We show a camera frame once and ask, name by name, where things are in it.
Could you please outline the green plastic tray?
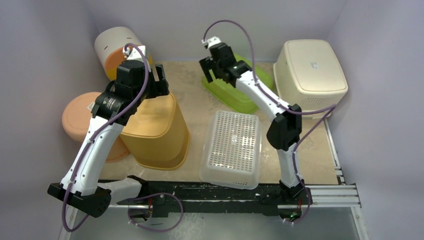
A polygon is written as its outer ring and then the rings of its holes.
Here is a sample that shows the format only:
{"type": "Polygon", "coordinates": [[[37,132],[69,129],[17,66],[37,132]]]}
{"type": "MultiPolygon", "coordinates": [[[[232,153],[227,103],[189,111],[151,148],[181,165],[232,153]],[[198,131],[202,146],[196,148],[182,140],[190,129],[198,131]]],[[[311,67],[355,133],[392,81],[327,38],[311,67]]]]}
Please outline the green plastic tray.
{"type": "MultiPolygon", "coordinates": [[[[234,53],[234,56],[237,61],[244,61],[249,66],[252,66],[252,63],[249,60],[239,54],[234,53]]],[[[274,90],[274,80],[271,74],[260,68],[257,64],[255,64],[255,71],[257,77],[270,90],[274,90]]],[[[215,80],[213,72],[211,70],[209,72],[213,78],[213,82],[208,83],[206,77],[203,76],[201,79],[202,85],[227,107],[235,112],[243,114],[252,114],[259,109],[259,107],[246,94],[241,92],[239,89],[233,88],[229,83],[225,83],[222,79],[215,80]]]]}

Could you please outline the yellow perforated plastic basket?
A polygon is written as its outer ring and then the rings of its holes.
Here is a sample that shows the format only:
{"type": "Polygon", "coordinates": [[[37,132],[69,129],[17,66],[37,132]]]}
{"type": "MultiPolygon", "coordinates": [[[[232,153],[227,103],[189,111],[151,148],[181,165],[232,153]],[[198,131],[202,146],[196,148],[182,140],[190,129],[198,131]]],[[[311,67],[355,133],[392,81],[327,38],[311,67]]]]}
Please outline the yellow perforated plastic basket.
{"type": "Polygon", "coordinates": [[[143,100],[120,137],[139,165],[161,171],[179,168],[190,144],[188,126],[172,93],[143,100]]]}

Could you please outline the peach round plastic bucket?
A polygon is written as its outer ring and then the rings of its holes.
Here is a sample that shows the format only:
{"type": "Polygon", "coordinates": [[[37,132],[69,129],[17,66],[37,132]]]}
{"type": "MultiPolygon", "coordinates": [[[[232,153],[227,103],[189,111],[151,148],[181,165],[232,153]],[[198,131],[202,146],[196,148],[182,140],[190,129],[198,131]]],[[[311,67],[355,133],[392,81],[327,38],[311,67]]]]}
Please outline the peach round plastic bucket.
{"type": "MultiPolygon", "coordinates": [[[[64,131],[76,142],[82,143],[88,132],[89,122],[92,118],[92,109],[99,92],[87,92],[74,98],[62,113],[62,126],[64,131]]],[[[117,137],[106,163],[120,161],[130,153],[120,137],[117,137]]]]}

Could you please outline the cream perforated storage basket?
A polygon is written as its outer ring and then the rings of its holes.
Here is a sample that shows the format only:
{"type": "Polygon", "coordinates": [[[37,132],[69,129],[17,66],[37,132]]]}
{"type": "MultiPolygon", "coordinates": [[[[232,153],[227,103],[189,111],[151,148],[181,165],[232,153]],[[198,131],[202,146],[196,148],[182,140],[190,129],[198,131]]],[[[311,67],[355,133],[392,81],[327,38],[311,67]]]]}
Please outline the cream perforated storage basket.
{"type": "Polygon", "coordinates": [[[273,74],[278,96],[312,119],[322,118],[316,111],[338,104],[349,89],[334,50],[320,39],[285,42],[273,74]]]}

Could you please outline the white perforated strainer tray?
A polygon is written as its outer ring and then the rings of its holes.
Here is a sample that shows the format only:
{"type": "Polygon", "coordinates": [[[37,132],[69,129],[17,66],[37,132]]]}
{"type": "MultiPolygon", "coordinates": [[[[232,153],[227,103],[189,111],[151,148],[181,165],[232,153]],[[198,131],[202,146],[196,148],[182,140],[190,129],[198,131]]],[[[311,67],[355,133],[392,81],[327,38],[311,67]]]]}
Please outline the white perforated strainer tray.
{"type": "Polygon", "coordinates": [[[216,111],[203,144],[199,179],[222,187],[255,189],[260,181],[261,130],[256,115],[216,111]]]}

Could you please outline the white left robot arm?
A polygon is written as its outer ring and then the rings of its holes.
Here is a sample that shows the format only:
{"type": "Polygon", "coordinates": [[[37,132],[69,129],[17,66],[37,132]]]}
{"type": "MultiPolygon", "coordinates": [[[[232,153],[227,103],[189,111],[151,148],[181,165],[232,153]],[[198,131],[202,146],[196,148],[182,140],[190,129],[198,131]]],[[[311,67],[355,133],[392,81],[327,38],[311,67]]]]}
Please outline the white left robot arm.
{"type": "Polygon", "coordinates": [[[98,218],[110,204],[127,199],[138,205],[148,201],[149,191],[142,186],[145,180],[129,175],[101,183],[99,178],[112,146],[141,102],[170,93],[163,65],[156,64],[155,68],[158,81],[143,62],[123,61],[117,67],[116,80],[95,99],[88,131],[74,163],[65,177],[51,183],[47,190],[63,202],[63,218],[67,206],[98,218]]]}

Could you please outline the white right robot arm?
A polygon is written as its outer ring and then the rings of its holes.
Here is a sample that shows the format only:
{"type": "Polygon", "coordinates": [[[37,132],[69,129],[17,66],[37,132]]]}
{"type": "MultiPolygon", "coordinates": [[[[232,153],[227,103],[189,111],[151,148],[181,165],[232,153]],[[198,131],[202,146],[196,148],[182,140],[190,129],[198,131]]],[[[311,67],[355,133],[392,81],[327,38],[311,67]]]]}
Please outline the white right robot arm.
{"type": "Polygon", "coordinates": [[[280,196],[288,204],[300,198],[304,190],[303,178],[297,167],[296,150],[302,132],[302,110],[289,105],[273,93],[245,61],[237,61],[232,48],[215,39],[203,41],[210,55],[199,61],[206,80],[221,79],[249,97],[270,120],[266,133],[269,144],[276,149],[281,171],[280,196]]]}

